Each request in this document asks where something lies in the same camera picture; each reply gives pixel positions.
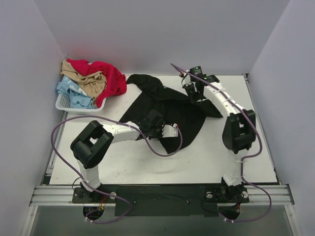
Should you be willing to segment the black t shirt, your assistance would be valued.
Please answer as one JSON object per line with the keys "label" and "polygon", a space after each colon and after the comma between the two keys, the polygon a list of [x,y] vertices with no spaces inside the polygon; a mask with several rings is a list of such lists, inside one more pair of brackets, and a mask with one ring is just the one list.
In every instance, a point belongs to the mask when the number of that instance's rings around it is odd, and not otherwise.
{"label": "black t shirt", "polygon": [[191,102],[187,95],[163,85],[156,77],[133,74],[126,83],[136,85],[142,92],[121,117],[120,122],[134,122],[144,118],[149,111],[156,110],[163,116],[166,124],[179,125],[183,137],[181,148],[193,142],[207,117],[222,118],[211,101]]}

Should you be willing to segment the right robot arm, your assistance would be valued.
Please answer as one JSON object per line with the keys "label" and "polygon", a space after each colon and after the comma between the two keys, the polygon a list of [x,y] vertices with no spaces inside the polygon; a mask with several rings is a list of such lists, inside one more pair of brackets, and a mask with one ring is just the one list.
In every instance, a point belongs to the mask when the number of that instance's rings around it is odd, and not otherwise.
{"label": "right robot arm", "polygon": [[241,175],[242,157],[247,155],[256,140],[255,112],[239,106],[225,91],[219,79],[206,75],[200,66],[180,72],[182,88],[192,104],[206,112],[217,111],[225,118],[222,142],[228,151],[230,160],[224,171],[220,188],[220,197],[231,201],[237,196],[236,187],[243,183]]}

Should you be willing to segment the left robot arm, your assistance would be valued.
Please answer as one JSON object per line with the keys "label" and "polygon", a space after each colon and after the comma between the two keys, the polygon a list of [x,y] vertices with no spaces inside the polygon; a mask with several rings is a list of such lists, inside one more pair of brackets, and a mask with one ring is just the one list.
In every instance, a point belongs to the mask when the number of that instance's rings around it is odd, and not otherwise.
{"label": "left robot arm", "polygon": [[122,141],[138,141],[146,138],[161,138],[163,117],[151,110],[144,118],[123,124],[102,125],[97,120],[91,121],[70,145],[77,159],[80,173],[83,176],[84,197],[91,203],[101,198],[101,182],[98,164],[103,160],[111,144]]}

